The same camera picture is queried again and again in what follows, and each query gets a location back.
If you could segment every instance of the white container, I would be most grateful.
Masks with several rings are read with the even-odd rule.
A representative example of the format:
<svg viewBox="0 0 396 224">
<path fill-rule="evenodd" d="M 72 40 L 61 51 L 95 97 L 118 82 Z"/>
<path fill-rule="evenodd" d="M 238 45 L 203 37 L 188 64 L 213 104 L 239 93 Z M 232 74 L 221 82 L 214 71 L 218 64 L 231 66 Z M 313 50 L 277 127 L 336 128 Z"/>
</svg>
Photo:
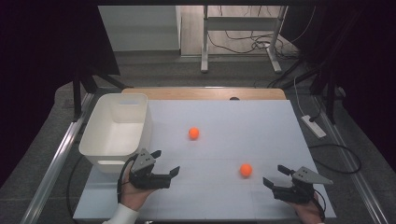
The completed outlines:
<svg viewBox="0 0 396 224">
<path fill-rule="evenodd" d="M 149 150 L 151 130 L 145 94 L 106 94 L 92 111 L 79 151 L 100 171 L 119 173 L 135 152 Z"/>
</svg>

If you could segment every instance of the white tabletop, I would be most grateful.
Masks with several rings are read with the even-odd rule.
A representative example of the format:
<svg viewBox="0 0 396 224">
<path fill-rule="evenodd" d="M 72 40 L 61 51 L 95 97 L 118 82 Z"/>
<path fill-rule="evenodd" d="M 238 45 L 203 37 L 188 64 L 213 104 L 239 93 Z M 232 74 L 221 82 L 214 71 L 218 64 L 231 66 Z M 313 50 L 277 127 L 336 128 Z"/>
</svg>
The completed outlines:
<svg viewBox="0 0 396 224">
<path fill-rule="evenodd" d="M 297 218 L 289 205 L 275 200 L 262 177 L 277 186 L 290 186 L 291 177 L 279 164 L 298 170 L 317 168 L 289 101 L 151 100 L 153 120 L 150 151 L 161 150 L 154 174 L 180 166 L 170 189 L 152 193 L 140 210 L 145 220 L 221 221 Z M 190 140 L 190 127 L 200 136 Z M 242 163 L 253 167 L 249 178 L 239 174 Z M 117 206 L 119 175 L 92 167 L 75 219 L 104 220 Z M 326 217 L 335 217 L 327 201 Z"/>
</svg>

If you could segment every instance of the white wall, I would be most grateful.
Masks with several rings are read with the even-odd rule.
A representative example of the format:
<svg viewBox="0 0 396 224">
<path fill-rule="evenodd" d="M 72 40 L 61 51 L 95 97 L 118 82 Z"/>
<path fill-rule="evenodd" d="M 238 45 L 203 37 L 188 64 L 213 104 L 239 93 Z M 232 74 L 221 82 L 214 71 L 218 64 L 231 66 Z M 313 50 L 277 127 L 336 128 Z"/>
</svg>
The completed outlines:
<svg viewBox="0 0 396 224">
<path fill-rule="evenodd" d="M 179 6 L 99 7 L 114 51 L 179 50 Z"/>
</svg>

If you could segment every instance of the power strip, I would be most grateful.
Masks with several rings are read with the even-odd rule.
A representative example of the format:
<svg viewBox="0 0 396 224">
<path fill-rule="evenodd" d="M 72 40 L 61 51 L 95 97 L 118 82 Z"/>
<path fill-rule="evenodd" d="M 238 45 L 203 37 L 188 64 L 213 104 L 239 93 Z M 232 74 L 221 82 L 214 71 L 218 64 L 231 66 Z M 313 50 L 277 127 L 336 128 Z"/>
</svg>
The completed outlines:
<svg viewBox="0 0 396 224">
<path fill-rule="evenodd" d="M 326 136 L 326 133 L 323 132 L 323 130 L 317 125 L 316 122 L 309 121 L 310 118 L 311 117 L 309 117 L 309 115 L 301 117 L 306 126 L 317 136 L 317 138 L 322 138 Z"/>
</svg>

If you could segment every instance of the orange ball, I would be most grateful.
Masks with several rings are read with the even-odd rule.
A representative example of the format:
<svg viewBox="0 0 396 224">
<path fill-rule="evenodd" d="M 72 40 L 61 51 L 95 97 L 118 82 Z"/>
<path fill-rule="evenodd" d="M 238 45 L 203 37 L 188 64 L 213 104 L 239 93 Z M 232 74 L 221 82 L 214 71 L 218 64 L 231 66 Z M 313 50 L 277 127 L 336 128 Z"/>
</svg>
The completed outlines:
<svg viewBox="0 0 396 224">
<path fill-rule="evenodd" d="M 189 137 L 190 139 L 197 139 L 199 136 L 199 129 L 192 127 L 189 130 Z"/>
<path fill-rule="evenodd" d="M 242 164 L 241 168 L 239 169 L 239 172 L 244 177 L 250 176 L 252 171 L 253 171 L 253 169 L 251 168 L 251 165 L 248 163 Z"/>
</svg>

